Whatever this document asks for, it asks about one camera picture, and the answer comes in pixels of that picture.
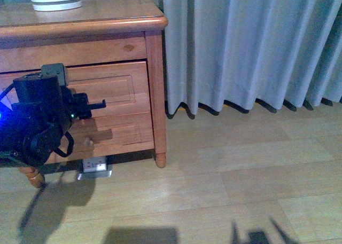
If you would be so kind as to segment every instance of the wooden drawer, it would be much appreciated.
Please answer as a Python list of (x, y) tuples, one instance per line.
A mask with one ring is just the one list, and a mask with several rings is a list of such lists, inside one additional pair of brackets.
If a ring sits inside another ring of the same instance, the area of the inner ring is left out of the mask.
[[(5, 90), (14, 78), (27, 74), (0, 75), (0, 89)], [(145, 61), (75, 67), (68, 69), (68, 74), (68, 88), (77, 93), (87, 93), (90, 103), (100, 103), (106, 99), (107, 107), (92, 111), (93, 117), (150, 112)], [(15, 90), (13, 89), (2, 102), (8, 106), (17, 103)]]
[(40, 69), (146, 58), (143, 33), (59, 38), (0, 43), (0, 72)]
[[(47, 163), (154, 148), (150, 113), (78, 120), (70, 133), (75, 140), (74, 152), (67, 158), (52, 153)], [(66, 147), (63, 138), (60, 148), (66, 151)]]

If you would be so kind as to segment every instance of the cable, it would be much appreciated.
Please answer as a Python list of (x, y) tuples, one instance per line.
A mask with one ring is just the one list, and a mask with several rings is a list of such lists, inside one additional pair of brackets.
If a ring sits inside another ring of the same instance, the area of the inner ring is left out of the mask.
[(14, 88), (13, 83), (0, 94), (0, 101), (12, 90), (12, 88)]

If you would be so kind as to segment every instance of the wooden floor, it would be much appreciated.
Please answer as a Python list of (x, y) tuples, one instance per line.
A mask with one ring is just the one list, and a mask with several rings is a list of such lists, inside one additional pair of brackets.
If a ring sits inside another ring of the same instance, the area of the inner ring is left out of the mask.
[(0, 169), (0, 243), (342, 243), (342, 104), (272, 114), (178, 111), (168, 165), (111, 178)]

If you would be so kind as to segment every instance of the table leg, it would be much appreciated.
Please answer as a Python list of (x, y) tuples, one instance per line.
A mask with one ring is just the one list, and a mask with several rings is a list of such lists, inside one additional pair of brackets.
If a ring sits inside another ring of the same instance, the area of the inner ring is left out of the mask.
[(161, 31), (145, 32), (145, 39), (156, 164), (163, 168), (166, 165), (166, 115)]
[(34, 187), (40, 188), (44, 185), (45, 178), (41, 175), (38, 169), (34, 167), (28, 167), (19, 168), (19, 171), (27, 176), (28, 180)]
[(158, 168), (164, 168), (166, 166), (166, 153), (156, 154), (156, 164)]

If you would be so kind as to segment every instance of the power strip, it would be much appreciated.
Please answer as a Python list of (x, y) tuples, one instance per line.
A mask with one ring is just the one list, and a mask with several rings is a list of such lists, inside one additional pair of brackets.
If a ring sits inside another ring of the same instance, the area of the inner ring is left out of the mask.
[(95, 157), (83, 159), (83, 172), (100, 172), (107, 170), (107, 159), (106, 157)]

